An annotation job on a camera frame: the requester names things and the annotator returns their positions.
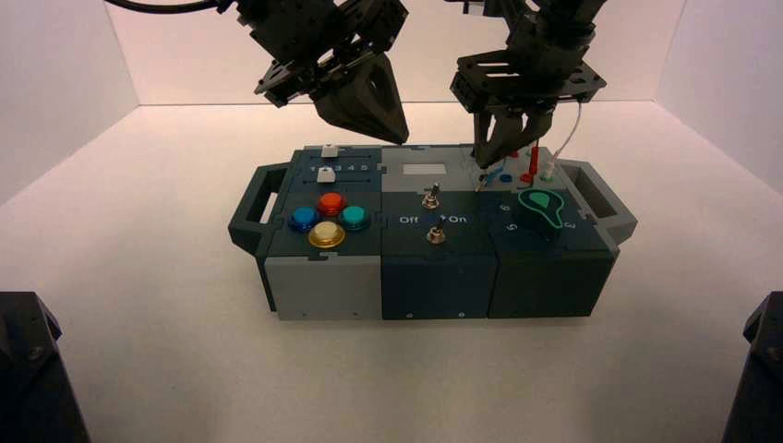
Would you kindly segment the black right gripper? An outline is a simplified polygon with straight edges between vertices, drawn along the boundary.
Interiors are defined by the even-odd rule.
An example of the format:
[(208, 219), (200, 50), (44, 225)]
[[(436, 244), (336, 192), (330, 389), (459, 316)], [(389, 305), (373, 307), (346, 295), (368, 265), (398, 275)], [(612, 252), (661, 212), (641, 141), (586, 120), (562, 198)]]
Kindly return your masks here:
[(552, 111), (479, 113), (492, 106), (590, 102), (606, 80), (584, 61), (603, 1), (463, 1), (463, 12), (500, 18), (509, 34), (500, 50), (462, 56), (451, 91), (474, 114), (479, 168), (547, 134)]

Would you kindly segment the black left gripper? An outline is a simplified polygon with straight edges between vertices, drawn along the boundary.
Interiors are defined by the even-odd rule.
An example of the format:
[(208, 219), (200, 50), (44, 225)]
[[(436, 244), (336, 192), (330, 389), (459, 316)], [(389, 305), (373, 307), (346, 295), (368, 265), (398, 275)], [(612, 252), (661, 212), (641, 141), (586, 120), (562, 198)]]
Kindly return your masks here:
[(236, 10), (237, 21), (271, 56), (256, 95), (277, 107), (308, 95), (332, 126), (397, 145), (407, 141), (404, 109), (383, 54), (409, 15), (402, 2), (238, 1)]

